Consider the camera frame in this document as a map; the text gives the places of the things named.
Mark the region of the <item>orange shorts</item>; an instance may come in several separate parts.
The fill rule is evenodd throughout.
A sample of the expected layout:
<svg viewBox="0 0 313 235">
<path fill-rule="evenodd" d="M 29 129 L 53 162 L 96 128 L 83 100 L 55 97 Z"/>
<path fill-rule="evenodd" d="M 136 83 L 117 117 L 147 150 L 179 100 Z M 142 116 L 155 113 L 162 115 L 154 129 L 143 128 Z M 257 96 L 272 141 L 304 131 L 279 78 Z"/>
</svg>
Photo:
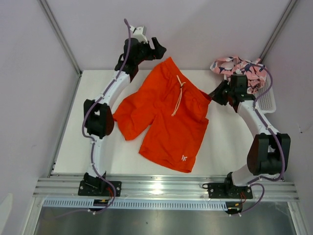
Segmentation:
<svg viewBox="0 0 313 235">
<path fill-rule="evenodd" d="M 147 131 L 139 149 L 144 158 L 190 173 L 209 123 L 210 102 L 169 57 L 153 68 L 137 92 L 123 99 L 113 118 L 127 141 Z"/>
</svg>

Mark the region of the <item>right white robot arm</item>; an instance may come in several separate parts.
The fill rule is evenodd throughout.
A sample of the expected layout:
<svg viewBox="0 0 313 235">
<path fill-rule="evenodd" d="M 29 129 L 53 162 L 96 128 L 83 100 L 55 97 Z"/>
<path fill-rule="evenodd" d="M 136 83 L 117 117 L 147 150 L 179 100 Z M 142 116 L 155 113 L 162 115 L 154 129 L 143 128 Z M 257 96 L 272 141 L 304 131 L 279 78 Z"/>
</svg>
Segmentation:
<svg viewBox="0 0 313 235">
<path fill-rule="evenodd" d="M 245 121 L 253 142 L 246 164 L 231 172 L 225 179 L 224 194 L 235 197 L 241 187 L 260 181 L 277 182 L 284 176 L 288 165 L 291 138 L 274 128 L 260 111 L 257 97 L 248 94 L 248 79 L 243 74 L 233 74 L 210 93 L 213 101 L 220 105 L 229 104 Z"/>
</svg>

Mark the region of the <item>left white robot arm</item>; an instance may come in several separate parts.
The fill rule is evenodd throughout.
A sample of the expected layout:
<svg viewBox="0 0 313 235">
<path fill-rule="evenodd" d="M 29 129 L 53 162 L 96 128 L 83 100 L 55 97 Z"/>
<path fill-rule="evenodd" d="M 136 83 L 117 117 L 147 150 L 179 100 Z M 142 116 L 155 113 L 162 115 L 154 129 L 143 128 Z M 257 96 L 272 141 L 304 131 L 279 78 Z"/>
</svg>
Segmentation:
<svg viewBox="0 0 313 235">
<path fill-rule="evenodd" d="M 124 52 L 119 56 L 114 68 L 114 74 L 107 87 L 97 98 L 84 102 L 84 120 L 82 134 L 90 139 L 91 153 L 90 165 L 82 180 L 82 187 L 96 196 L 106 191 L 106 171 L 101 169 L 101 151 L 106 137 L 114 129 L 114 120 L 111 107 L 121 92 L 132 82 L 139 71 L 139 64 L 143 61 L 161 59 L 166 48 L 163 47 L 156 37 L 152 38 L 154 48 L 149 41 L 131 37 L 125 40 Z"/>
</svg>

